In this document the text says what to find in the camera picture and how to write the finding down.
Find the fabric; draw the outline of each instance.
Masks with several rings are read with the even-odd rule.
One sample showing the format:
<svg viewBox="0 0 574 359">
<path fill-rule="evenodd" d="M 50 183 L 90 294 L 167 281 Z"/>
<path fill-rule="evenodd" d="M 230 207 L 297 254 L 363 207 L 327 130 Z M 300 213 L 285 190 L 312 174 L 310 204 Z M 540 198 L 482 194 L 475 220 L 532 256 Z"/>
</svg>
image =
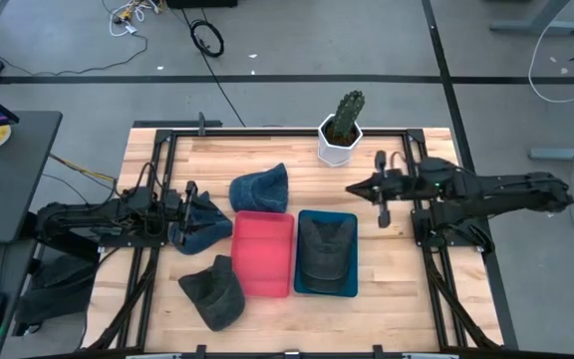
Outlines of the fabric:
<svg viewBox="0 0 574 359">
<path fill-rule="evenodd" d="M 185 233 L 185 243 L 181 244 L 178 223 L 167 230 L 167 238 L 172 245 L 183 254 L 197 254 L 208 249 L 222 238 L 231 236 L 232 222 L 209 199 L 205 191 L 198 197 L 198 202 L 192 204 L 189 213 L 189 224 L 192 230 Z"/>
<path fill-rule="evenodd" d="M 216 255 L 211 267 L 181 277 L 178 285 L 212 331 L 228 327 L 245 309 L 245 296 L 231 257 Z"/>
<path fill-rule="evenodd" d="M 300 220 L 302 282 L 310 290 L 337 293 L 347 282 L 355 225 L 346 219 L 321 222 Z"/>
<path fill-rule="evenodd" d="M 72 255 L 42 265 L 19 299 L 15 320 L 39 324 L 46 319 L 85 311 L 95 283 L 96 266 Z"/>
<path fill-rule="evenodd" d="M 255 210 L 284 213 L 287 210 L 288 180 L 285 165 L 232 181 L 229 201 L 235 211 Z"/>
</svg>

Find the white hexagonal pot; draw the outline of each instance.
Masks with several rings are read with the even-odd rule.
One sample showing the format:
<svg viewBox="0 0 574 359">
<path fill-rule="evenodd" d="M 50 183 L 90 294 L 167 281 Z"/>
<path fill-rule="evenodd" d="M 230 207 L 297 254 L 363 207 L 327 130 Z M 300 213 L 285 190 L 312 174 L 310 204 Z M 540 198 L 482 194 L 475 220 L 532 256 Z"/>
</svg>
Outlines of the white hexagonal pot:
<svg viewBox="0 0 574 359">
<path fill-rule="evenodd" d="M 325 121 L 323 121 L 323 123 L 318 127 L 318 158 L 329 167 L 339 167 L 346 165 L 351 160 L 352 151 L 363 137 L 363 131 L 360 130 L 358 124 L 354 124 L 358 136 L 351 146 L 344 147 L 329 144 L 327 139 L 325 139 L 323 129 L 334 116 L 336 115 L 330 114 L 327 119 L 325 119 Z"/>
</svg>

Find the concrete floor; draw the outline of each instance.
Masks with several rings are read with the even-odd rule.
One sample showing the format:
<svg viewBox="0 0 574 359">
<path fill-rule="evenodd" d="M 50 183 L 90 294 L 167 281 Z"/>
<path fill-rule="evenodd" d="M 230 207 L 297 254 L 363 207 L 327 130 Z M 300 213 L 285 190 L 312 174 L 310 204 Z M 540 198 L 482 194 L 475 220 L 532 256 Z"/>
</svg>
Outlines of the concrete floor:
<svg viewBox="0 0 574 359">
<path fill-rule="evenodd" d="M 536 37 L 491 33 L 487 27 L 496 18 L 528 17 L 542 4 L 433 0 L 450 73 L 525 76 Z M 0 17 L 0 55 L 32 72 L 81 70 L 126 59 L 141 48 L 140 39 L 110 36 L 101 2 L 81 5 L 10 0 Z M 225 55 L 210 61 L 218 75 L 439 75 L 420 1 L 241 0 L 237 8 L 206 13 L 225 38 Z M 188 11 L 190 19 L 199 14 Z M 574 1 L 560 20 L 574 21 Z M 149 38 L 146 53 L 86 76 L 209 75 L 186 26 L 170 13 L 147 12 L 137 27 Z M 534 74 L 574 76 L 574 63 L 568 62 L 573 56 L 574 37 L 546 38 Z M 4 75 L 26 76 L 10 68 Z M 228 83 L 223 88 L 248 126 L 317 126 L 343 94 L 361 89 L 367 97 L 363 126 L 452 127 L 441 84 Z M 555 99 L 574 97 L 574 85 L 539 88 Z M 455 93 L 480 174 L 551 171 L 569 179 L 567 165 L 533 162 L 526 154 L 533 146 L 574 147 L 574 103 L 545 103 L 527 85 L 455 85 Z M 191 120 L 202 111 L 225 127 L 240 126 L 214 84 L 183 79 L 0 85 L 0 102 L 12 110 L 61 111 L 53 153 L 112 176 L 119 174 L 134 120 Z M 88 200 L 107 195 L 54 163 L 46 174 L 67 180 Z M 54 200 L 80 201 L 61 183 L 43 179 L 32 207 Z M 574 353 L 574 230 L 568 211 L 552 217 L 519 211 L 490 224 L 520 348 Z M 3 357 L 72 351 L 82 327 L 80 314 L 49 321 L 37 334 L 7 340 Z"/>
</svg>

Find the wooden tabletop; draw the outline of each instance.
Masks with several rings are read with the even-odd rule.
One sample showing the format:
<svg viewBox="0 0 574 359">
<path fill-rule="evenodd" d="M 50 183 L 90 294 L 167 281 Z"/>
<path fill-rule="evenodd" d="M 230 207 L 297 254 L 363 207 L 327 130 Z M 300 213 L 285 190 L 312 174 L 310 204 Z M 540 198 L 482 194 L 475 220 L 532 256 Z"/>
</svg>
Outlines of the wooden tabletop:
<svg viewBox="0 0 574 359">
<path fill-rule="evenodd" d="M 457 162 L 449 129 L 424 129 L 430 156 Z M 151 157 L 156 129 L 133 129 L 119 179 L 133 186 Z M 145 350 L 193 352 L 206 344 L 209 352 L 369 352 L 437 350 L 427 275 L 414 241 L 411 202 L 389 203 L 392 224 L 378 227 L 378 209 L 345 192 L 345 186 L 368 178 L 377 150 L 403 152 L 400 138 L 364 137 L 351 163 L 330 169 L 317 157 L 315 137 L 181 138 L 176 145 L 172 187 L 183 191 L 195 180 L 214 203 L 234 220 L 227 197 L 235 178 L 284 163 L 289 176 L 289 213 L 302 209 L 354 213 L 359 222 L 359 293 L 355 298 L 305 295 L 287 298 L 247 297 L 241 317 L 221 332 L 211 332 L 178 286 L 178 279 L 210 266 L 216 254 L 230 254 L 231 239 L 218 241 L 196 255 L 172 246 L 160 253 Z M 159 168 L 163 168 L 163 159 Z M 400 157 L 396 166 L 404 168 Z M 94 342 L 124 301 L 133 249 L 119 250 L 97 274 L 88 310 L 84 346 Z M 462 305 L 484 332 L 501 342 L 499 325 L 481 255 L 472 247 L 452 247 L 450 261 Z M 450 311 L 442 301 L 449 343 L 454 344 Z M 140 308 L 135 309 L 137 318 Z M 134 343 L 138 321 L 133 320 Z"/>
</svg>

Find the pink plastic bin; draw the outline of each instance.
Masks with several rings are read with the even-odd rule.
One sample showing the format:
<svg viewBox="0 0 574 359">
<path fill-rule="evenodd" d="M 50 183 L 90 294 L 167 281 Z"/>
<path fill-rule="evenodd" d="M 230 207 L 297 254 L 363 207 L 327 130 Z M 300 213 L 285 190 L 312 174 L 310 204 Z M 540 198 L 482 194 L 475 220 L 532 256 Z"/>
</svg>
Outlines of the pink plastic bin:
<svg viewBox="0 0 574 359">
<path fill-rule="evenodd" d="M 289 295 L 294 217 L 242 210 L 236 215 L 231 259 L 245 295 Z"/>
</svg>

